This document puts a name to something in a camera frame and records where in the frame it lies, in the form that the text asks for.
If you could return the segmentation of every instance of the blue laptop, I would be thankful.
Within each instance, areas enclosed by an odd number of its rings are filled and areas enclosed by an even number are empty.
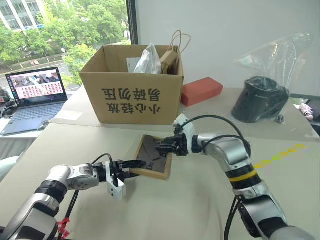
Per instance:
[[[17,111],[2,135],[37,130],[53,118],[68,100],[59,69],[43,68],[6,74]]]

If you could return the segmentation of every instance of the laptop screen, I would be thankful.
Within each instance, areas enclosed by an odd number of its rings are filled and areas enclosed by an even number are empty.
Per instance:
[[[5,75],[18,107],[67,101],[57,67]]]

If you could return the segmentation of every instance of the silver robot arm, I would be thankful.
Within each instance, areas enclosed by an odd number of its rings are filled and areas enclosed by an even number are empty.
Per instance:
[[[249,234],[264,240],[314,240],[307,232],[288,225],[283,210],[266,183],[260,179],[241,140],[223,138],[204,147],[217,136],[193,136],[192,152],[218,161],[232,185],[234,195],[241,201],[238,211]]]
[[[117,168],[110,167],[109,162],[78,166],[59,165],[52,168],[48,177],[8,223],[0,239],[53,239],[58,230],[55,216],[68,190],[87,190],[101,182],[107,182],[108,192],[116,200],[121,200],[126,194],[126,186],[121,179],[124,181],[124,178],[127,178],[122,177],[124,172],[122,168],[119,169],[122,162],[114,162]]]

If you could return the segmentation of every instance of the clear plastic bag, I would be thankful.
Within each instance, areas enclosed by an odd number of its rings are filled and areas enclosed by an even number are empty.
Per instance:
[[[309,33],[298,33],[237,59],[237,63],[252,69],[254,75],[245,81],[232,115],[244,123],[276,118],[290,97],[289,86],[298,79],[306,63],[305,52],[312,42]]]
[[[161,62],[155,45],[152,43],[143,50],[141,59],[137,63],[134,73],[136,74],[161,74]]]

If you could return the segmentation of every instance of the cable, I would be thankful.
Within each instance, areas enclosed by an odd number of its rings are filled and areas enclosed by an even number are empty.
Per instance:
[[[226,221],[226,224],[225,224],[225,229],[224,229],[224,236],[223,236],[223,240],[228,240],[229,239],[229,233],[230,233],[230,228],[231,228],[231,224],[232,224],[232,221],[235,217],[235,214],[238,210],[238,207],[241,203],[241,201],[238,200],[238,202],[236,203],[236,197],[234,197],[233,199],[233,203],[232,203],[232,206],[231,206],[231,209],[230,209],[230,213],[229,213],[229,216],[228,216],[228,220]]]
[[[195,121],[195,120],[204,119],[204,118],[220,119],[220,120],[222,120],[222,121],[227,122],[228,124],[230,124],[230,125],[234,128],[234,130],[239,134],[239,136],[244,139],[243,134],[241,133],[241,131],[239,130],[239,128],[238,128],[232,121],[230,121],[229,119],[226,119],[225,117],[217,116],[217,115],[201,115],[201,116],[196,116],[196,117],[190,119],[189,121],[186,121],[184,124],[182,124],[182,125],[180,126],[180,128],[182,129],[185,125],[187,125],[187,124],[189,124],[189,123],[191,123],[191,122],[193,122],[193,121]]]
[[[220,135],[217,137],[214,137],[212,139],[210,139],[209,141],[207,141],[204,145],[203,145],[203,149],[206,149],[206,147],[213,141],[219,140],[219,139],[223,139],[223,138],[235,138],[235,139],[240,139],[243,142],[244,148],[246,150],[246,152],[248,153],[249,157],[251,157],[251,146],[250,143],[245,140],[244,138],[237,136],[237,135]]]
[[[102,157],[104,157],[104,156],[108,156],[108,157],[109,157],[109,161],[110,161],[110,163],[111,163],[110,165],[111,165],[112,168],[113,168],[113,167],[114,167],[114,161],[112,160],[112,157],[111,157],[111,155],[110,155],[109,153],[104,153],[104,154],[102,154],[102,155],[99,156],[96,160],[94,160],[94,161],[91,163],[91,165],[95,164],[97,161],[99,161],[99,160],[100,160]],[[70,215],[71,215],[71,213],[72,213],[72,210],[74,209],[74,206],[75,206],[76,201],[77,201],[77,199],[78,199],[78,195],[79,195],[79,190],[75,190],[74,193],[73,193],[72,199],[71,199],[71,201],[70,201],[69,207],[68,207],[68,209],[67,209],[67,211],[66,211],[66,214],[65,214],[65,217],[64,217],[64,218],[69,218],[69,217],[70,217]],[[61,238],[62,238],[62,233],[59,232],[58,237],[57,237],[57,240],[61,240]]]

